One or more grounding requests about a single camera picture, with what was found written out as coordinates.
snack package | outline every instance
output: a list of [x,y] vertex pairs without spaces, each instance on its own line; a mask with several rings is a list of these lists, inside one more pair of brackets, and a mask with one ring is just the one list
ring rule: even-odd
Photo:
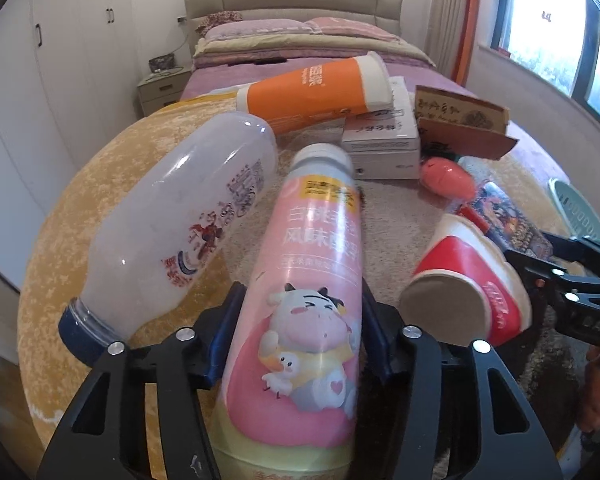
[[496,183],[484,181],[472,202],[455,206],[453,213],[476,224],[501,251],[515,249],[542,260],[553,254],[552,245]]
[[275,134],[392,106],[389,73],[375,52],[294,70],[238,90],[236,107]]

cartoon cow illustration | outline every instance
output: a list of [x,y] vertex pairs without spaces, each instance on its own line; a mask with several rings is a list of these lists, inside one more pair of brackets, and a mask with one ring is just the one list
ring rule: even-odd
[[342,317],[344,304],[329,296],[326,287],[295,289],[290,283],[284,292],[272,294],[269,302],[277,307],[260,339],[260,361],[272,370],[273,356],[292,352],[298,370],[288,378],[292,386],[288,396],[298,409],[342,408],[352,418],[356,387],[343,363],[357,355],[360,330]]

headboard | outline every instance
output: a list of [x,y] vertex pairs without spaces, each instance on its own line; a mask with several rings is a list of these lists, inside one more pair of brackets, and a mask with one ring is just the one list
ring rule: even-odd
[[189,24],[189,46],[193,54],[202,19],[221,10],[239,10],[245,20],[289,18],[305,22],[319,16],[349,18],[372,23],[400,36],[402,0],[184,0]]

blue bottle cap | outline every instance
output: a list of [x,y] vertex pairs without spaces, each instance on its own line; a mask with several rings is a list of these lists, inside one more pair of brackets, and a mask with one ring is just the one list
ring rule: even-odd
[[69,352],[88,367],[93,367],[107,349],[107,346],[84,329],[69,306],[65,308],[58,322],[58,333]]

pink blanket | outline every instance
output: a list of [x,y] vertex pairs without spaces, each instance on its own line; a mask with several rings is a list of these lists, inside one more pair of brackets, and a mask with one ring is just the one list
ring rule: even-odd
[[[234,85],[252,83],[267,77],[273,77],[285,72],[291,72],[299,68],[313,66],[334,60],[326,57],[305,57],[289,59],[284,63],[255,65],[253,63],[234,66],[221,65],[194,70],[189,83],[182,94],[181,99],[191,99],[206,94],[219,88]],[[472,95],[466,88],[447,79],[432,68],[423,66],[409,66],[405,64],[387,63],[389,74],[392,76],[403,76],[410,92],[415,91],[416,85],[431,86],[451,92]],[[562,168],[551,156],[515,123],[509,123],[507,131],[509,137],[519,139],[518,144],[512,150],[511,155],[522,163],[535,177],[538,183],[545,187],[547,181],[552,178],[560,178],[566,182],[568,177]]]

